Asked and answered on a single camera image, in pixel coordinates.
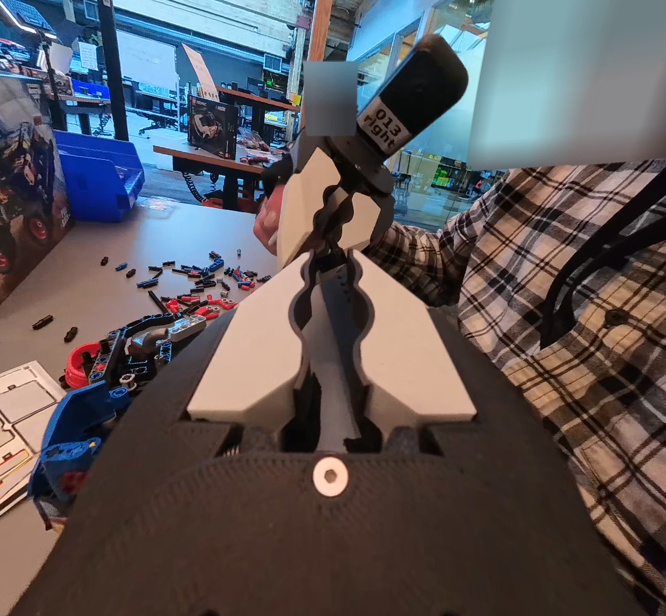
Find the person's right hand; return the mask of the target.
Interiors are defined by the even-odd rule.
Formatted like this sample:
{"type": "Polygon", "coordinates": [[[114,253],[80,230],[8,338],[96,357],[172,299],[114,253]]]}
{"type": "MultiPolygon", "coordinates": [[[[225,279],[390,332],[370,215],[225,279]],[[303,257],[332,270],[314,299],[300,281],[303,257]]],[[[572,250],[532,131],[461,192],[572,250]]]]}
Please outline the person's right hand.
{"type": "Polygon", "coordinates": [[[254,236],[271,255],[277,255],[277,240],[286,183],[275,186],[270,195],[263,197],[254,222],[254,236]]]}

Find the person's plaid shirt torso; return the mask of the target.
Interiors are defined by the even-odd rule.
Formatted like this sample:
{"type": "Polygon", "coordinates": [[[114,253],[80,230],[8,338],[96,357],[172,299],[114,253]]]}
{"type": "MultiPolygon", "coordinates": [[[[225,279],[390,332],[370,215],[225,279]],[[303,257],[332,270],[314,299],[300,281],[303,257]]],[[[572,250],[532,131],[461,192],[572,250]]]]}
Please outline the person's plaid shirt torso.
{"type": "Polygon", "coordinates": [[[535,407],[650,615],[665,614],[665,160],[522,169],[458,324],[535,407]]]}

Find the blue plastic bin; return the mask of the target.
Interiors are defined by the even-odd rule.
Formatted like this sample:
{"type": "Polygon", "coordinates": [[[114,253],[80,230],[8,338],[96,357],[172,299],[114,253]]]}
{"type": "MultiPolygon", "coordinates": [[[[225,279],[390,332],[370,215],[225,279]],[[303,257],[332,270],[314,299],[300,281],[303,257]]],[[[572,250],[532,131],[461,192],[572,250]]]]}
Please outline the blue plastic bin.
{"type": "Polygon", "coordinates": [[[145,182],[135,146],[61,130],[55,130],[54,137],[72,217],[79,222],[122,222],[145,182]]]}

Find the toy truck set box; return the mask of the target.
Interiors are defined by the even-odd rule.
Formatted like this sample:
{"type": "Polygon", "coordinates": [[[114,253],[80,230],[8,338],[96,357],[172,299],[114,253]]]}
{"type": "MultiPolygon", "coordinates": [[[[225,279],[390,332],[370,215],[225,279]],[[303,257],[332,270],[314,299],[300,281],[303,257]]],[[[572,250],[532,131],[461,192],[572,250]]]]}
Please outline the toy truck set box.
{"type": "Polygon", "coordinates": [[[73,219],[37,79],[1,74],[1,302],[71,229],[73,219]]]}

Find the small black toy connector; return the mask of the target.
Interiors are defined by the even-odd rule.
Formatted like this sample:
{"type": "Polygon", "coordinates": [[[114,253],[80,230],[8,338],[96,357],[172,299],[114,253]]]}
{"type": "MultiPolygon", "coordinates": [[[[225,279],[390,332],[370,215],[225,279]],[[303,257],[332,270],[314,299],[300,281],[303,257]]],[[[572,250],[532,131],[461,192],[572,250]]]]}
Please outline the small black toy connector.
{"type": "Polygon", "coordinates": [[[337,245],[328,245],[320,253],[315,255],[314,264],[318,274],[324,275],[334,272],[344,266],[347,261],[347,252],[337,245]]]}

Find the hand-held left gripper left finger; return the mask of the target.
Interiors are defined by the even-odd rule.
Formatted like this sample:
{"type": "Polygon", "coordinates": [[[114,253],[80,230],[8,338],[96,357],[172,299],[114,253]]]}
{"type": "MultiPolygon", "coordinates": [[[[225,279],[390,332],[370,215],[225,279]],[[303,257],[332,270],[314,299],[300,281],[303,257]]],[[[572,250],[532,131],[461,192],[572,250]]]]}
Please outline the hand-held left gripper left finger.
{"type": "Polygon", "coordinates": [[[312,317],[315,255],[303,254],[224,319],[229,323],[187,405],[196,421],[262,428],[285,450],[314,450],[321,387],[303,329],[312,317]]]}

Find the blue and black toy chassis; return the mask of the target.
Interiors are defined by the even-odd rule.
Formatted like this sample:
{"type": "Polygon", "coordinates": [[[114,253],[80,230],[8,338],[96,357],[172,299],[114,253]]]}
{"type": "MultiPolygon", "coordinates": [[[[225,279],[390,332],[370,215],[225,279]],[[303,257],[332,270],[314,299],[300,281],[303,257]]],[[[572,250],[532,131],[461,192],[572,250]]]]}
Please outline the blue and black toy chassis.
{"type": "Polygon", "coordinates": [[[71,388],[51,415],[27,493],[47,531],[60,531],[80,488],[129,405],[195,337],[202,315],[144,316],[84,349],[85,385],[71,388]]]}

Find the colourful sticker sheet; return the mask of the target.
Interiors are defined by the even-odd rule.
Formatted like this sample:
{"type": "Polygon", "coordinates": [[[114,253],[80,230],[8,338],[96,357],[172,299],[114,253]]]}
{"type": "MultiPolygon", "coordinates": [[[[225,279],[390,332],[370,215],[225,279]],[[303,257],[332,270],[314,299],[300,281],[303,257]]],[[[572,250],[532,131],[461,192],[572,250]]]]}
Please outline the colourful sticker sheet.
{"type": "Polygon", "coordinates": [[[65,395],[36,361],[1,374],[1,514],[27,496],[47,424],[65,395]]]}

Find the pile of red toy parts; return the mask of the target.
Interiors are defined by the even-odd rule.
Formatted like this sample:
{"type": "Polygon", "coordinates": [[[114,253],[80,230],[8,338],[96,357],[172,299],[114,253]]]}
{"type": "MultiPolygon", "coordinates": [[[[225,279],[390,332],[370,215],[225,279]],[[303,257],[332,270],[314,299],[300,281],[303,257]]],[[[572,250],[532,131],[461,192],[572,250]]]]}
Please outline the pile of red toy parts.
{"type": "Polygon", "coordinates": [[[243,164],[264,166],[274,162],[274,151],[261,139],[240,137],[237,145],[242,149],[239,160],[243,164]]]}

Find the toy car set box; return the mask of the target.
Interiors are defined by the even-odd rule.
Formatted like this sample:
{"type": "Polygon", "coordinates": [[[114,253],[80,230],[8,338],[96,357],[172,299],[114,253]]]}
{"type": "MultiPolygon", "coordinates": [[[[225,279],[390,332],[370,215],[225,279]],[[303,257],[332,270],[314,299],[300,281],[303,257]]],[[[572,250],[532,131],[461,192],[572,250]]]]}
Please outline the toy car set box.
{"type": "Polygon", "coordinates": [[[238,107],[195,95],[188,96],[188,144],[235,161],[237,157],[238,107]]]}

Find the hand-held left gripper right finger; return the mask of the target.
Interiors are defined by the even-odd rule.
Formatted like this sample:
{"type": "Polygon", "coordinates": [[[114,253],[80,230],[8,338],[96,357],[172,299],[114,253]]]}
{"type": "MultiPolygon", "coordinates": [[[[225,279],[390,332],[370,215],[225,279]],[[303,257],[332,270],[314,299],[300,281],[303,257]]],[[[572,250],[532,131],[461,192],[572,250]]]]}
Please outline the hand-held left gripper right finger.
{"type": "Polygon", "coordinates": [[[398,429],[472,421],[477,409],[428,308],[360,251],[345,281],[345,373],[357,437],[380,450],[398,429]]]}

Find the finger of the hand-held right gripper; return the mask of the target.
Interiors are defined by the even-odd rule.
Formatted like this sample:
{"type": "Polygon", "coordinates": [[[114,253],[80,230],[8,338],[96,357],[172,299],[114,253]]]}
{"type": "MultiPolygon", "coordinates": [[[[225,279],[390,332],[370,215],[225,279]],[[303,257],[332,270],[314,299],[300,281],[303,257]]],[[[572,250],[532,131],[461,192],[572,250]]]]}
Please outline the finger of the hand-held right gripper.
{"type": "Polygon", "coordinates": [[[361,192],[348,194],[338,188],[330,198],[332,213],[325,225],[325,241],[343,251],[363,250],[370,244],[381,209],[361,192]]]}
{"type": "Polygon", "coordinates": [[[340,223],[328,223],[344,200],[342,178],[334,161],[322,149],[315,149],[301,172],[287,182],[280,208],[276,257],[279,271],[302,254],[315,236],[318,257],[334,259],[341,235],[340,223]]]}

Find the scatter of small toy pins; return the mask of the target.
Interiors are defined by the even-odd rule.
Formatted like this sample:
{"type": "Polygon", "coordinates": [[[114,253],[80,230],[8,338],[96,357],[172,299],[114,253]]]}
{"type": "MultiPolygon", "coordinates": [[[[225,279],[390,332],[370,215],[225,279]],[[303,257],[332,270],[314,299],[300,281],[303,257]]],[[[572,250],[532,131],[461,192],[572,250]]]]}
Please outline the scatter of small toy pins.
{"type": "Polygon", "coordinates": [[[229,299],[229,286],[225,277],[229,277],[237,282],[239,290],[245,292],[254,292],[256,285],[268,282],[270,275],[259,277],[255,271],[243,271],[239,266],[233,264],[226,265],[224,259],[216,251],[208,254],[211,259],[205,267],[197,265],[178,265],[174,260],[167,260],[160,265],[151,265],[147,268],[150,277],[146,280],[136,282],[135,287],[138,291],[145,291],[151,303],[156,306],[160,314],[179,316],[185,312],[186,317],[195,315],[196,318],[203,316],[212,320],[218,316],[218,311],[214,308],[220,306],[224,310],[229,310],[236,306],[236,303],[229,299]],[[155,289],[161,283],[161,277],[164,271],[170,271],[179,276],[186,276],[190,288],[183,294],[157,295],[155,289]]]}

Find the wood-edged work table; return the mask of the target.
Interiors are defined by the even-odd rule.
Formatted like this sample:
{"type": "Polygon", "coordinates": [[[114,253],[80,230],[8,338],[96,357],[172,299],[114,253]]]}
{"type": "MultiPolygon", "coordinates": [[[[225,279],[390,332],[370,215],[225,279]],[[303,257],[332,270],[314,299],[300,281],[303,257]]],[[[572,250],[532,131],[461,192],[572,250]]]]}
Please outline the wood-edged work table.
{"type": "Polygon", "coordinates": [[[259,203],[254,199],[254,193],[258,190],[261,173],[265,166],[221,159],[201,148],[187,144],[166,146],[155,144],[153,151],[156,154],[172,157],[174,171],[182,175],[190,193],[201,206],[249,214],[256,213],[259,203]],[[220,176],[223,176],[223,189],[213,190],[207,195],[201,194],[191,177],[192,173],[196,171],[211,174],[212,182],[216,182],[220,176]]]}

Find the red toy wheel rim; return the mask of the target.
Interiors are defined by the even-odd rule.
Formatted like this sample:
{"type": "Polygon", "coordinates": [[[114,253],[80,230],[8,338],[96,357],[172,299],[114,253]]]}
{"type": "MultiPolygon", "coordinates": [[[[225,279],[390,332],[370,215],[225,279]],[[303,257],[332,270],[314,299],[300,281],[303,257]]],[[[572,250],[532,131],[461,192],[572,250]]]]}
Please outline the red toy wheel rim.
{"type": "Polygon", "coordinates": [[[86,371],[83,354],[86,352],[89,353],[93,359],[93,363],[95,363],[99,349],[99,342],[91,342],[82,344],[71,352],[64,370],[64,378],[68,387],[71,389],[78,389],[88,385],[88,374],[91,368],[86,371]]]}

